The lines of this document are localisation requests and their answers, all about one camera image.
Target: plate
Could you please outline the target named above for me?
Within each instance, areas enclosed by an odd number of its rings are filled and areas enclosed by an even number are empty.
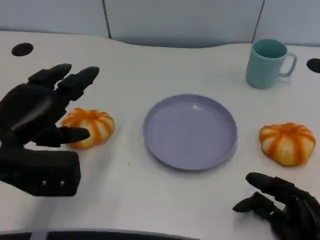
[[[143,136],[147,148],[164,164],[201,171],[230,157],[237,144],[237,126],[217,101],[184,94],[153,106],[144,119]]]

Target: teal mug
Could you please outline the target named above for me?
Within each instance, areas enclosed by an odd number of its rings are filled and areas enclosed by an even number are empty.
[[[293,57],[287,73],[280,73],[287,56]],[[289,77],[295,70],[298,57],[285,44],[275,39],[262,39],[252,44],[246,67],[246,81],[254,88],[266,89],[276,84],[279,77]]]

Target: black hole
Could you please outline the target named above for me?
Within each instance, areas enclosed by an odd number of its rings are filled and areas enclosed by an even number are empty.
[[[320,59],[312,58],[306,62],[306,66],[311,71],[320,74]]]
[[[32,52],[34,46],[31,43],[20,43],[12,48],[11,53],[17,57],[28,55]]]

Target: small orange pumpkin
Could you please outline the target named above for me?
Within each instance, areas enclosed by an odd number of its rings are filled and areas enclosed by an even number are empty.
[[[69,113],[61,124],[67,127],[88,129],[89,138],[70,143],[72,147],[80,149],[103,143],[111,137],[115,130],[115,122],[108,113],[82,108],[76,108]]]
[[[292,122],[264,126],[259,140],[263,153],[286,167],[306,163],[316,146],[312,132]]]

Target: robotic hand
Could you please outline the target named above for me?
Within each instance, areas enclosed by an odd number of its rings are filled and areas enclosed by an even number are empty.
[[[235,205],[235,212],[253,211],[270,222],[272,230],[281,240],[320,240],[320,204],[313,196],[279,177],[251,172],[246,180],[285,204],[285,209],[280,210],[271,200],[255,192]]]
[[[24,148],[28,142],[58,148],[90,137],[84,128],[55,125],[99,73],[91,66],[64,78],[70,70],[66,63],[42,69],[0,101],[0,181],[33,196],[74,196],[80,183],[77,153]]]

